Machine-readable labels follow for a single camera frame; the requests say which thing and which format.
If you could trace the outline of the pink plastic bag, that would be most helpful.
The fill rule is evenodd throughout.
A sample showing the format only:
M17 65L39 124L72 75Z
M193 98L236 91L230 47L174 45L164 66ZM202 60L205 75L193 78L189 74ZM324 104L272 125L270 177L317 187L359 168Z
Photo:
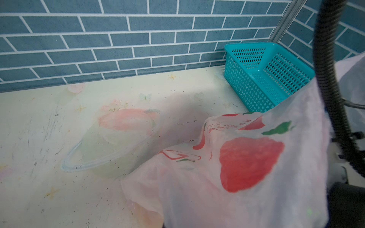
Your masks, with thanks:
M323 228L331 130L313 79L266 113L206 119L121 187L149 228Z

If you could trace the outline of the teal plastic basket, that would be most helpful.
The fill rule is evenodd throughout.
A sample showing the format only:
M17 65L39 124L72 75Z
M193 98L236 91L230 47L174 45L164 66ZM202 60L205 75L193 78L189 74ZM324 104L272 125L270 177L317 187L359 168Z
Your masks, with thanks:
M250 112L265 113L308 84L314 70L274 43L228 44L224 77Z

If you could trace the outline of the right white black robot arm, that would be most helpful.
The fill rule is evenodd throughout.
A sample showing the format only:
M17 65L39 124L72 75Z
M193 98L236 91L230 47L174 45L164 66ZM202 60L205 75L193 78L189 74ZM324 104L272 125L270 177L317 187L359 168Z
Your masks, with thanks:
M333 142L339 143L341 159L362 177L365 175L365 152L359 150L357 140L363 132L352 132L345 106L364 109L342 98L336 79L334 45L336 30L347 1L322 1L317 14L313 39L313 60L317 84L335 133ZM365 226L365 189L344 182L335 182L328 194L328 228L363 228Z

